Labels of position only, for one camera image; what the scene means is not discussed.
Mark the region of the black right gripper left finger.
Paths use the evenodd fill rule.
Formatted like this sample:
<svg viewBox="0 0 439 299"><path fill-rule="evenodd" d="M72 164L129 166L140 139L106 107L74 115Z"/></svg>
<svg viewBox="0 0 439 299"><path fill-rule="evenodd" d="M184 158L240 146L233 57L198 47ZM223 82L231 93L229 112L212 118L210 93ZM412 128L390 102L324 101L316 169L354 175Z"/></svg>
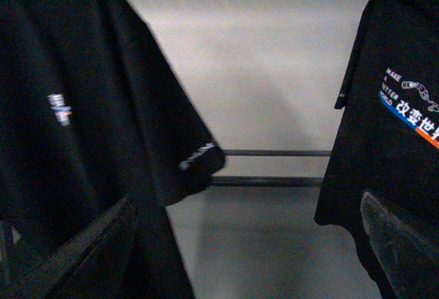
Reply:
<svg viewBox="0 0 439 299"><path fill-rule="evenodd" d="M123 298L137 209L119 200L98 219L1 291L2 298Z"/></svg>

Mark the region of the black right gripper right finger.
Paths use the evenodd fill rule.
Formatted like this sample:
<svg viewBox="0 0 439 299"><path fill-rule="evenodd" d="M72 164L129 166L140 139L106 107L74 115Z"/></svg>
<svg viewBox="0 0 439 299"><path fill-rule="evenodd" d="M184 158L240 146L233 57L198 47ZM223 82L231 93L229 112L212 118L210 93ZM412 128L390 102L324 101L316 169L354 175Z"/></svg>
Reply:
<svg viewBox="0 0 439 299"><path fill-rule="evenodd" d="M360 211L397 298L437 298L438 227L369 191L362 196Z"/></svg>

